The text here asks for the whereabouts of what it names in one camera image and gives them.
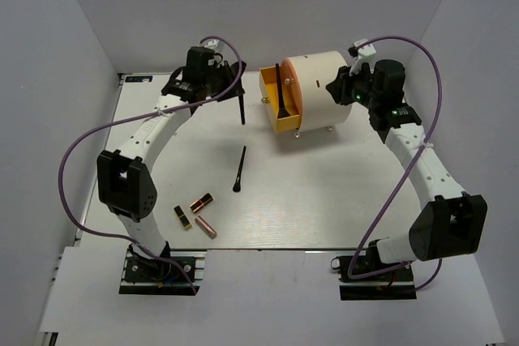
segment purple cable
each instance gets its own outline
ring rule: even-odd
[[[438,118],[440,117],[440,110],[441,110],[442,84],[441,84],[440,70],[438,69],[438,64],[436,63],[436,60],[434,59],[434,57],[432,57],[431,52],[429,52],[429,50],[427,50],[425,48],[425,46],[423,46],[422,44],[420,44],[419,42],[417,42],[415,40],[412,40],[410,38],[406,38],[404,36],[379,36],[378,38],[374,38],[372,40],[364,42],[363,44],[360,44],[359,46],[357,46],[357,49],[360,49],[363,46],[366,46],[366,45],[369,45],[369,44],[373,44],[373,43],[378,42],[378,41],[385,41],[385,40],[405,41],[405,42],[409,42],[410,44],[418,47],[420,50],[422,50],[426,54],[426,56],[429,58],[429,61],[431,61],[432,67],[434,68],[435,76],[436,76],[436,83],[438,85],[438,100],[437,100],[437,103],[436,103],[435,116],[432,119],[431,127],[426,132],[425,138],[423,139],[423,143],[427,143],[429,141],[429,139],[431,139],[432,133],[433,133],[433,131],[436,128],[436,123],[438,123]],[[354,256],[353,256],[353,258],[352,258],[352,260],[350,262],[350,265],[348,266],[348,277],[350,279],[352,279],[352,280],[360,280],[360,279],[365,279],[367,277],[379,276],[379,275],[383,275],[384,273],[388,273],[390,271],[397,271],[397,270],[402,269],[403,267],[409,265],[409,263],[400,263],[398,265],[394,265],[392,267],[387,267],[387,268],[379,270],[379,271],[370,271],[368,273],[363,273],[361,275],[354,275],[353,274],[353,270],[355,268],[355,265],[357,264],[357,260],[358,260],[358,257],[360,255],[360,252],[361,252],[362,248],[364,247],[364,245],[366,245],[366,242],[369,239],[370,235],[373,233],[373,230],[375,230],[375,227],[377,226],[377,224],[380,222],[380,220],[384,216],[384,213],[388,210],[389,205],[392,203],[392,201],[395,199],[395,197],[397,196],[398,192],[400,191],[400,189],[404,185],[405,180],[411,174],[411,170],[416,165],[416,163],[417,163],[418,159],[420,158],[420,156],[422,155],[424,149],[425,149],[425,146],[423,146],[423,145],[421,145],[418,148],[418,150],[416,151],[416,154],[414,155],[414,157],[411,160],[410,164],[407,166],[407,169],[405,170],[404,174],[402,175],[400,181],[397,183],[397,186],[395,186],[395,189],[392,190],[392,192],[389,195],[388,199],[386,200],[386,202],[384,203],[382,208],[380,208],[380,211],[379,211],[378,215],[373,220],[373,222],[371,223],[369,229],[364,234],[364,237],[362,237],[360,243],[358,244],[358,247],[357,247],[357,249],[356,249],[356,251],[354,253]],[[417,287],[415,290],[418,291],[419,289],[422,289],[422,288],[426,287],[427,285],[429,285],[433,281],[433,279],[436,277],[438,272],[440,271],[440,268],[441,268],[441,260],[439,261],[438,268],[436,269],[434,275],[428,281],[426,281],[424,284],[422,284],[419,287]]]
[[[227,46],[229,46],[229,48],[234,52],[234,55],[238,59],[238,73],[237,73],[236,78],[234,79],[234,81],[222,93],[214,96],[211,99],[198,101],[196,103],[190,103],[190,104],[185,104],[185,105],[178,105],[176,107],[172,107],[172,108],[169,108],[169,109],[163,109],[162,113],[173,113],[173,112],[178,111],[180,109],[189,109],[189,108],[193,108],[193,107],[200,107],[201,105],[206,105],[207,103],[211,103],[212,101],[218,100],[221,97],[223,97],[227,92],[230,92],[234,88],[236,83],[240,80],[240,77],[242,76],[242,59],[240,58],[240,55],[239,55],[238,51],[227,40],[225,40],[225,39],[223,39],[223,38],[221,38],[219,36],[206,36],[203,40],[200,41],[200,44],[204,43],[207,40],[212,40],[212,39],[216,39],[216,40],[222,41]],[[159,256],[155,255],[154,253],[152,253],[151,251],[146,249],[144,246],[142,246],[139,242],[137,242],[132,237],[128,237],[128,236],[122,235],[122,234],[103,233],[101,231],[92,230],[92,229],[89,229],[88,227],[83,226],[74,217],[74,214],[72,213],[72,210],[68,206],[68,202],[66,201],[66,197],[65,197],[65,190],[64,190],[64,186],[63,186],[63,174],[65,172],[66,161],[68,160],[69,156],[71,155],[71,153],[75,149],[75,147],[78,146],[79,143],[81,143],[81,141],[86,139],[88,136],[90,136],[92,134],[95,134],[97,131],[108,129],[108,128],[113,127],[113,126],[122,125],[124,123],[135,122],[135,121],[146,119],[146,118],[149,118],[149,117],[156,117],[158,115],[159,115],[159,113],[157,111],[154,111],[152,113],[144,113],[144,114],[138,115],[136,117],[129,117],[129,118],[126,118],[126,119],[121,119],[120,121],[106,123],[104,125],[100,125],[98,127],[94,127],[93,129],[87,131],[86,133],[81,135],[79,138],[77,138],[77,140],[74,141],[72,143],[72,145],[70,145],[69,148],[66,150],[65,154],[63,155],[62,162],[59,165],[59,170],[58,170],[59,198],[60,198],[60,200],[62,202],[63,209],[65,210],[66,215],[71,220],[71,222],[75,225],[75,227],[77,227],[78,229],[80,229],[82,231],[85,231],[86,233],[89,233],[89,234],[92,234],[92,235],[97,235],[98,237],[125,239],[125,240],[133,243],[134,245],[138,246],[149,257],[151,257],[151,258],[153,258],[153,259],[155,259],[157,261],[162,261],[163,263],[168,263],[169,265],[175,266],[182,273],[182,275],[186,279],[187,283],[191,287],[193,293],[196,294],[196,288],[193,285],[193,283],[191,282],[191,279],[189,278],[187,273],[184,271],[183,267],[181,267],[174,260],[168,259],[168,258],[162,258],[162,257],[159,257]]]

